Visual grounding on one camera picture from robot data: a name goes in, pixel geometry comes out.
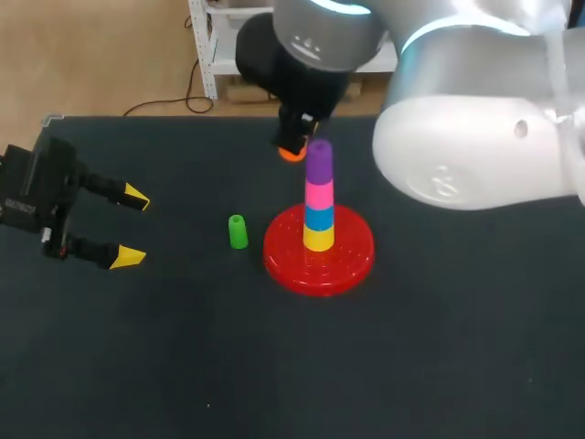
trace black table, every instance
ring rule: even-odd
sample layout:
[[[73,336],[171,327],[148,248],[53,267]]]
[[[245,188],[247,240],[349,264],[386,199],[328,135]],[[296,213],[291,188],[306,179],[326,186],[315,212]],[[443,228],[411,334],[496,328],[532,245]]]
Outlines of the black table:
[[[303,200],[276,122],[66,118],[96,172],[144,214],[83,194],[72,229],[147,251],[113,272],[39,255],[0,228],[0,437],[482,439],[585,437],[585,209],[575,198],[453,212],[379,174],[372,119],[337,119],[337,201],[377,261],[352,294],[276,285],[262,234]],[[233,213],[250,247],[229,248]]]

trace floor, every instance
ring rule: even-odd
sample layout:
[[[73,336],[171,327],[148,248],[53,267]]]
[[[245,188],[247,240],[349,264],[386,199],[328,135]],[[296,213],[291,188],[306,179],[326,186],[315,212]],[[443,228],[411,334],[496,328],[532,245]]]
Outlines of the floor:
[[[183,27],[187,16],[186,0],[2,0],[0,153],[7,144],[31,148],[49,113],[116,115],[136,103],[182,97],[197,55]],[[194,94],[202,94],[197,79]],[[377,113],[387,80],[374,78],[339,112]],[[274,104],[217,102],[209,114],[276,111]],[[135,114],[190,113],[177,103]]]

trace white metal shelf leg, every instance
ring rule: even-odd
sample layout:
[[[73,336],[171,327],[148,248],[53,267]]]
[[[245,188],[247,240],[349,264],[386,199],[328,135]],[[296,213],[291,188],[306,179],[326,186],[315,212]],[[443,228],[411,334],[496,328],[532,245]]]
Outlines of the white metal shelf leg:
[[[193,23],[193,33],[195,34],[195,44],[197,45],[197,54],[199,56],[199,67],[201,68],[201,79],[205,95],[209,99],[218,98],[218,87],[216,78],[211,72],[211,64],[215,56],[217,40],[209,37],[207,31],[207,12],[204,6],[205,0],[189,0],[189,10],[191,11],[191,23]]]

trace green cylinder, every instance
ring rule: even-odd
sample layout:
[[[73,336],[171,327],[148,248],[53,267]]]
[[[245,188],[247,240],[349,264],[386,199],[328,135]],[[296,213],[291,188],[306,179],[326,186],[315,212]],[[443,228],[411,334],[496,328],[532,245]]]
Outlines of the green cylinder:
[[[241,215],[229,217],[229,245],[232,249],[241,250],[248,247],[246,221]]]

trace black mat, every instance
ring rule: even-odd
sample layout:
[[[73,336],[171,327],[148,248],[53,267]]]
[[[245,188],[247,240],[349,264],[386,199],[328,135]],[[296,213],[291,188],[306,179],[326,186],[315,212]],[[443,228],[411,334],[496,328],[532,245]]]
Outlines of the black mat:
[[[579,202],[424,206],[375,169],[373,120],[335,120],[337,200],[369,221],[378,259],[350,295],[300,297],[261,265],[263,231],[303,199],[274,125],[68,118],[42,133],[152,198],[141,214],[84,194],[72,225],[148,255],[104,272],[0,227],[0,437],[585,437]]]

